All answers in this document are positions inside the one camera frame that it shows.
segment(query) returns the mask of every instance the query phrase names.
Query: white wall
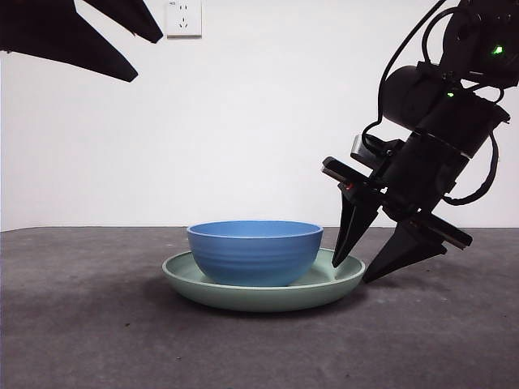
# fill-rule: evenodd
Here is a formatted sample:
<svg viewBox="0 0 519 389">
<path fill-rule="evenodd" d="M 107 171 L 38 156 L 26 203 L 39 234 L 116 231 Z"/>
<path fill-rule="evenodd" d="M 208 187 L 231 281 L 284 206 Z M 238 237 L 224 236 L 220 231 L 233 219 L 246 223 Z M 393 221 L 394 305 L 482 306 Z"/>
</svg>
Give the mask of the white wall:
<svg viewBox="0 0 519 389">
<path fill-rule="evenodd" d="M 166 0 L 149 0 L 163 24 Z M 17 53 L 2 59 L 2 228 L 186 225 L 276 218 L 337 225 L 340 195 L 320 172 L 349 161 L 376 112 L 393 51 L 432 2 L 206 0 L 201 40 L 133 37 L 86 4 L 80 12 L 138 69 L 124 83 Z M 431 53 L 440 55 L 438 31 Z M 421 59 L 419 42 L 397 65 Z M 503 107 L 496 184 L 460 226 L 519 227 L 519 94 Z M 408 132 L 384 122 L 375 134 Z M 453 193 L 488 172 L 477 155 Z M 392 225 L 381 216 L 376 225 Z"/>
</svg>

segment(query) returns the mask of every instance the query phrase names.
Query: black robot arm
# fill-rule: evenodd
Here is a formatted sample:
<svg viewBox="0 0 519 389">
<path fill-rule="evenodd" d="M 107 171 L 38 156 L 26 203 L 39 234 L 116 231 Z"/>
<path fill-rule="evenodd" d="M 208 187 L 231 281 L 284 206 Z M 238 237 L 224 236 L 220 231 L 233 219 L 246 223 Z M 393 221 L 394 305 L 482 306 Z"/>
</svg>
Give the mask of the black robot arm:
<svg viewBox="0 0 519 389">
<path fill-rule="evenodd" d="M 471 236 L 432 212 L 441 200 L 463 205 L 481 198 L 495 177 L 499 152 L 493 131 L 510 120 L 497 103 L 504 89 L 519 83 L 519 2 L 463 0 L 433 17 L 444 3 L 437 2 L 398 48 L 380 82 L 378 120 L 355 139 L 351 156 L 372 169 L 370 177 L 332 157 L 324 161 L 323 172 L 340 182 L 342 197 L 334 266 L 353 249 L 379 208 L 397 222 L 395 233 L 367 269 L 366 282 L 445 254 L 444 242 L 460 249 L 469 246 Z M 444 54 L 435 64 L 427 40 L 438 21 L 448 16 L 452 18 L 444 34 Z M 388 77 L 400 52 L 428 20 L 424 60 Z M 464 88 L 462 80 L 476 84 Z M 498 101 L 475 94 L 485 87 L 500 90 Z M 382 116 L 410 130 L 409 138 L 386 142 L 368 134 Z M 446 194 L 457 177 L 489 137 L 494 151 L 487 180 L 464 199 L 449 198 Z"/>
</svg>

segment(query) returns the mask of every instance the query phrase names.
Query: gray carpet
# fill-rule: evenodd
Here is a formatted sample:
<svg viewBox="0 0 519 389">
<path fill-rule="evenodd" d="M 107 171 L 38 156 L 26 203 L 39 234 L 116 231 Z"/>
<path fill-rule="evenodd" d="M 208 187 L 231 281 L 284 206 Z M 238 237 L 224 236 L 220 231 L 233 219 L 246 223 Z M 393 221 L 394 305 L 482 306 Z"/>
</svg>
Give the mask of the gray carpet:
<svg viewBox="0 0 519 389">
<path fill-rule="evenodd" d="M 354 254 L 369 262 L 391 232 Z M 2 388 L 517 389 L 519 229 L 468 232 L 464 252 L 284 314 L 177 295 L 161 263 L 184 229 L 3 233 Z"/>
</svg>

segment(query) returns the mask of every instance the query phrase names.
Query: bowl rim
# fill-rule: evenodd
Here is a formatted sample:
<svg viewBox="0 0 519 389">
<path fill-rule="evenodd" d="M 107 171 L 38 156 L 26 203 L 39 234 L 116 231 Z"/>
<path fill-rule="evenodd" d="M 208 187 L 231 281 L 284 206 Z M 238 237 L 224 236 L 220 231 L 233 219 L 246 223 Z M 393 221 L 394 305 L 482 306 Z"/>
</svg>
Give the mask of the bowl rim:
<svg viewBox="0 0 519 389">
<path fill-rule="evenodd" d="M 193 228 L 200 227 L 201 225 L 207 224 L 216 224 L 216 223 L 239 223 L 239 222 L 281 222 L 281 223 L 295 223 L 295 224 L 306 224 L 312 227 L 316 227 L 316 231 L 311 231 L 309 233 L 293 233 L 286 235 L 276 235 L 275 237 L 233 237 L 230 235 L 218 235 L 215 233 L 199 233 L 193 231 Z M 308 237 L 310 235 L 315 235 L 317 233 L 322 233 L 324 231 L 323 227 L 314 223 L 308 223 L 306 221 L 297 221 L 297 220 L 271 220 L 271 219 L 250 219 L 250 220 L 216 220 L 216 221 L 208 221 L 205 223 L 193 224 L 187 227 L 187 233 L 197 235 L 199 237 L 222 237 L 228 239 L 285 239 L 287 237 Z"/>
<path fill-rule="evenodd" d="M 333 250 L 326 249 L 324 247 L 320 247 L 319 250 L 333 252 Z M 197 285 L 197 286 L 204 286 L 206 288 L 239 289 L 239 290 L 268 290 L 268 291 L 272 291 L 272 290 L 313 289 L 313 288 L 320 288 L 320 287 L 323 287 L 323 286 L 331 286 L 331 285 L 336 285 L 336 284 L 342 284 L 342 283 L 351 281 L 351 280 L 353 280 L 355 278 L 358 278 L 358 277 L 362 276 L 364 274 L 364 272 L 366 271 L 366 264 L 364 263 L 364 261 L 362 261 L 361 259 L 358 259 L 356 257 L 353 257 L 351 255 L 348 255 L 347 258 L 353 259 L 353 260 L 357 261 L 358 263 L 360 263 L 360 270 L 357 271 L 356 273 L 351 274 L 351 275 L 349 275 L 349 276 L 347 276 L 347 277 L 345 277 L 343 279 L 340 279 L 340 280 L 319 282 L 317 284 L 289 285 L 289 286 L 242 286 L 242 285 L 227 285 L 227 284 L 209 284 L 209 283 L 203 282 L 203 281 L 190 280 L 189 278 L 179 276 L 179 275 L 174 274 L 171 271 L 169 271 L 169 269 L 168 269 L 169 262 L 175 260 L 176 258 L 182 257 L 184 255 L 193 255 L 193 252 L 192 251 L 184 251 L 183 253 L 176 254 L 176 255 L 173 255 L 173 256 L 167 258 L 162 263 L 162 272 L 164 274 L 166 274 L 167 276 L 170 276 L 170 277 L 172 277 L 172 278 L 174 278 L 176 280 L 179 280 L 179 281 L 182 281 L 182 282 L 185 282 L 185 283 L 188 283 L 188 284 Z"/>
</svg>

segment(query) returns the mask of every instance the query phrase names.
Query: electrical outlet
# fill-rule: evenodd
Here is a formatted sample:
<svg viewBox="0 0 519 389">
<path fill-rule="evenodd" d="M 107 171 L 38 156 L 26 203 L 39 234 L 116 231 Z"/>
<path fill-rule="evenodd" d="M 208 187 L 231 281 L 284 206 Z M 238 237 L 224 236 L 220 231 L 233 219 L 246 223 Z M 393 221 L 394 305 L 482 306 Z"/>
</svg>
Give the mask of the electrical outlet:
<svg viewBox="0 0 519 389">
<path fill-rule="evenodd" d="M 166 34 L 168 38 L 202 36 L 202 0 L 170 0 Z"/>
</svg>

